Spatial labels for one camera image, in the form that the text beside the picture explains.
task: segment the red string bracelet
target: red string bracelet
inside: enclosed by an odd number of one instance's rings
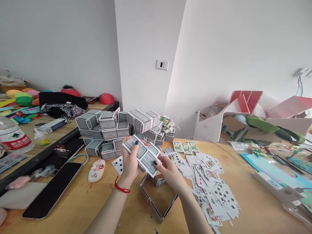
[[[119,192],[130,193],[130,189],[127,189],[127,188],[124,189],[117,185],[117,179],[118,179],[118,176],[115,180],[115,188],[117,188]]]

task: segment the green ball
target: green ball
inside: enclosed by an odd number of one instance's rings
[[[32,98],[32,95],[30,95],[29,93],[24,93],[24,92],[20,92],[20,93],[16,93],[14,95],[15,98],[20,98],[20,97],[31,97]]]
[[[32,97],[18,97],[16,98],[16,104],[18,104],[20,107],[31,107],[32,101],[34,99]]]

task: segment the light switch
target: light switch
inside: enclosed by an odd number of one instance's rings
[[[163,70],[168,70],[168,64],[169,64],[169,61],[159,60],[158,59],[156,61],[156,68],[163,69]]]

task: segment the bottle label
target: bottle label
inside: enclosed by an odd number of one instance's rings
[[[8,150],[17,150],[29,145],[32,141],[19,128],[18,130],[0,135],[0,142]]]
[[[40,144],[41,146],[47,146],[47,145],[50,144],[50,140],[49,140],[48,138],[46,138],[46,139],[44,139],[44,140],[39,141],[39,144]]]

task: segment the hand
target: hand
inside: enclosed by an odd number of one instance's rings
[[[124,138],[123,143],[129,140],[131,136],[127,136]],[[118,181],[118,185],[125,189],[129,189],[131,187],[132,182],[137,177],[139,168],[137,167],[137,151],[139,149],[139,142],[137,141],[132,148],[131,153],[129,153],[124,147],[123,150],[123,173]]]
[[[158,156],[161,161],[154,161],[156,168],[162,173],[169,186],[180,196],[182,193],[189,191],[188,184],[180,174],[175,163],[171,161],[167,156]]]

